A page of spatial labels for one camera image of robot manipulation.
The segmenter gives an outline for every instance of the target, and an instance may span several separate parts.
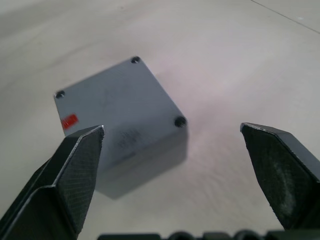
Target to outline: red sticker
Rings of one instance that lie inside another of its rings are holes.
[[[62,127],[64,130],[67,130],[68,128],[75,125],[77,122],[79,122],[77,116],[75,114],[71,114],[64,119],[61,119]]]

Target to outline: gray metal block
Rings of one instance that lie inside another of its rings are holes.
[[[54,100],[66,136],[104,125],[99,172],[148,158],[185,134],[186,119],[139,57],[57,92]]]

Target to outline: white table surface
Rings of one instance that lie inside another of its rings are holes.
[[[0,214],[64,138],[53,93],[139,55],[188,118],[188,157],[119,199],[95,192],[79,239],[280,229],[240,124],[289,131],[320,157],[320,35],[276,12],[250,0],[0,0]],[[290,14],[320,29],[317,11]]]

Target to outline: red label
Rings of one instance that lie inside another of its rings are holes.
[[[75,125],[77,122],[79,122],[77,116],[75,114],[71,114],[64,119],[61,119],[62,127],[64,130],[67,130],[68,128]]]

